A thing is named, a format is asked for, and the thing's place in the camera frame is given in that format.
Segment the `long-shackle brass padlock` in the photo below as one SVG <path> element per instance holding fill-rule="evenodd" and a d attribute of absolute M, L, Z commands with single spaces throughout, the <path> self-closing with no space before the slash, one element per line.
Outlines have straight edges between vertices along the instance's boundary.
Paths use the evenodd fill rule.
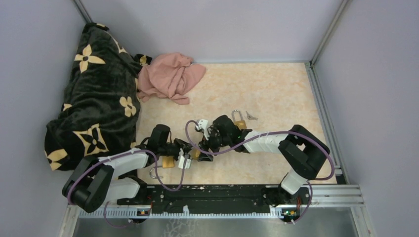
<path fill-rule="evenodd" d="M 240 110 L 233 110 L 231 113 L 233 123 L 240 129 L 247 129 L 246 122 Z"/>

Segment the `silver keys of brass padlock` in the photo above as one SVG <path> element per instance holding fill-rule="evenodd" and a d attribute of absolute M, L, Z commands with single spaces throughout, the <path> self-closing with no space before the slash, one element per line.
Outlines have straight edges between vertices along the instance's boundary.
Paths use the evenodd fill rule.
<path fill-rule="evenodd" d="M 248 120 L 258 120 L 257 117 L 252 116 L 248 111 L 246 111 L 246 116 Z"/>

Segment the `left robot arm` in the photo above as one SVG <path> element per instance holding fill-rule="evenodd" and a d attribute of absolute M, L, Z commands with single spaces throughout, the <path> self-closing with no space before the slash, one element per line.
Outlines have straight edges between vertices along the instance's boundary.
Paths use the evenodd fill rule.
<path fill-rule="evenodd" d="M 170 128 L 158 124 L 149 137 L 128 151 L 105 157 L 84 157 L 62 189 L 71 205 L 92 213 L 102 205 L 120 199 L 143 204 L 148 198 L 147 185 L 131 172 L 157 165 L 158 159 L 173 157 L 181 168 L 189 161 L 192 145 L 175 138 Z"/>

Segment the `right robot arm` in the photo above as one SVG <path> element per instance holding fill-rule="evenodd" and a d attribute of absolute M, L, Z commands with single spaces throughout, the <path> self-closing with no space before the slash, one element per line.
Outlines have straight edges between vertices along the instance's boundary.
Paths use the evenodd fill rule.
<path fill-rule="evenodd" d="M 331 161 L 330 149 L 301 125 L 287 131 L 258 132 L 240 128 L 227 115 L 213 122 L 201 119 L 193 122 L 195 130 L 203 134 L 193 147 L 199 158 L 213 158 L 223 153 L 221 148 L 238 153 L 272 153 L 282 155 L 291 166 L 280 183 L 278 197 L 283 203 L 292 203 L 298 190 L 308 181 L 317 179 L 325 161 Z"/>

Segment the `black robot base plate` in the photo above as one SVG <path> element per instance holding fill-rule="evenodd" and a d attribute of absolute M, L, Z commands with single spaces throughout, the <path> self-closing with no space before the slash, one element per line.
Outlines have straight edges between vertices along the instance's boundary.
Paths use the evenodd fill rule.
<path fill-rule="evenodd" d="M 278 185 L 185 185 L 176 192 L 161 185 L 147 185 L 134 198 L 117 200 L 118 205 L 150 205 L 153 214 L 264 214 L 272 207 L 306 205 L 309 189 L 290 195 Z"/>

